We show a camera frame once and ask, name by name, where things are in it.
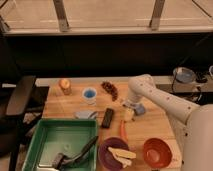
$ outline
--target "red bowl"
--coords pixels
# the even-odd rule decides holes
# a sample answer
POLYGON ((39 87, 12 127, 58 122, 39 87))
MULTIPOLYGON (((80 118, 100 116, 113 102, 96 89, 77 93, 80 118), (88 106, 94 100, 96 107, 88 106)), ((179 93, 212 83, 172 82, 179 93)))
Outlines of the red bowl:
POLYGON ((148 139, 143 145, 144 161, 154 169, 167 167, 172 160, 169 146, 161 139, 148 139))

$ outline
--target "orange carrot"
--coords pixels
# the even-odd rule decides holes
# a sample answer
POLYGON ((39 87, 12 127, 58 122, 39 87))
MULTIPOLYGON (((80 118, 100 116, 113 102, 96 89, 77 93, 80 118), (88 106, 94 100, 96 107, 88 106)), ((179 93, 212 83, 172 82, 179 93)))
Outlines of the orange carrot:
POLYGON ((125 141, 126 143, 128 143, 127 136, 126 136, 126 129, 125 129, 125 122, 124 122, 124 120, 121 120, 120 136, 121 136, 121 139, 123 141, 125 141))

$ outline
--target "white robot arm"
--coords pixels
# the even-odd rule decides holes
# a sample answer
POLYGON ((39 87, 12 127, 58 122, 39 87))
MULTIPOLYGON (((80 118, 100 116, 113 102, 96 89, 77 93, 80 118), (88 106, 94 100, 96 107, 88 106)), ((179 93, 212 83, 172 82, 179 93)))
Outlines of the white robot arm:
POLYGON ((142 96, 187 126, 181 171, 213 170, 213 105, 200 106, 159 90, 150 75, 129 80, 128 103, 139 103, 142 96))

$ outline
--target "green plastic bin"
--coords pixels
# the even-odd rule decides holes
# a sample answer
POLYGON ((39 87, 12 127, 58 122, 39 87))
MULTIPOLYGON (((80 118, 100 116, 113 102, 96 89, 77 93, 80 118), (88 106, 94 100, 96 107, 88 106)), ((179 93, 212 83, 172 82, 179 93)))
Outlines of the green plastic bin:
MULTIPOLYGON (((53 171, 55 156, 61 152, 75 156, 91 138, 98 134, 95 120, 42 119, 39 121, 31 141, 23 171, 53 171)), ((66 171, 95 171, 97 144, 79 164, 73 164, 66 171)))

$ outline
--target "dark background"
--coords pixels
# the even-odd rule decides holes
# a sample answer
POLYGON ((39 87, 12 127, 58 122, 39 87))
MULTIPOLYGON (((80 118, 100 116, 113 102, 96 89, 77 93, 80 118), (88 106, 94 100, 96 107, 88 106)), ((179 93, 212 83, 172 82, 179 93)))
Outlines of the dark background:
POLYGON ((205 72, 213 65, 212 33, 7 36, 5 40, 21 73, 39 77, 171 75, 187 57, 182 66, 194 71, 205 72))

